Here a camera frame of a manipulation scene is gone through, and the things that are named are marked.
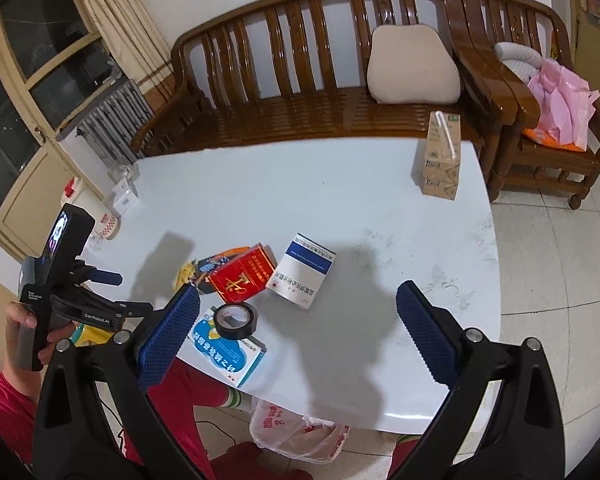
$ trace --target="white tabletop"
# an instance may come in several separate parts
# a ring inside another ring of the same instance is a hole
[[[142,160],[141,204],[86,255],[125,281],[93,288],[161,308],[187,261],[258,242],[280,259],[302,233],[337,257],[309,311],[269,290],[249,300],[267,353],[241,389],[303,415],[422,433],[448,390],[398,318],[397,287],[413,280],[461,326],[500,336],[498,252],[474,149],[462,144],[452,202],[416,184],[423,143],[302,140]],[[221,303],[203,296],[201,312]],[[179,356],[222,380],[189,341]]]

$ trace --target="roll of black tape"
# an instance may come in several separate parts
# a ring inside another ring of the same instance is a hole
[[[256,311],[249,303],[226,303],[214,313],[214,324],[220,337],[239,341],[256,331],[256,318]]]

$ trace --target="curtain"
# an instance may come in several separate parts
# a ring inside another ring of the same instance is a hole
[[[82,0],[120,68],[156,111],[173,93],[167,44],[140,0]]]

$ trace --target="door handle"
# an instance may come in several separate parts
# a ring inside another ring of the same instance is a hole
[[[48,141],[48,139],[46,138],[45,133],[38,127],[36,126],[33,129],[40,137],[42,137],[42,144],[46,144],[46,142]]]

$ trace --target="bolt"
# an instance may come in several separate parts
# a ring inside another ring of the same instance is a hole
[[[122,345],[131,339],[129,330],[121,330],[113,335],[113,342],[117,345]]]
[[[484,335],[477,328],[469,328],[464,332],[466,338],[472,343],[479,343],[482,341]]]
[[[56,345],[56,350],[58,350],[59,352],[64,352],[69,349],[69,346],[71,346],[70,340],[61,339],[60,341],[58,341],[58,344]]]
[[[535,337],[530,337],[526,340],[526,345],[531,348],[534,352],[542,348],[542,344]]]

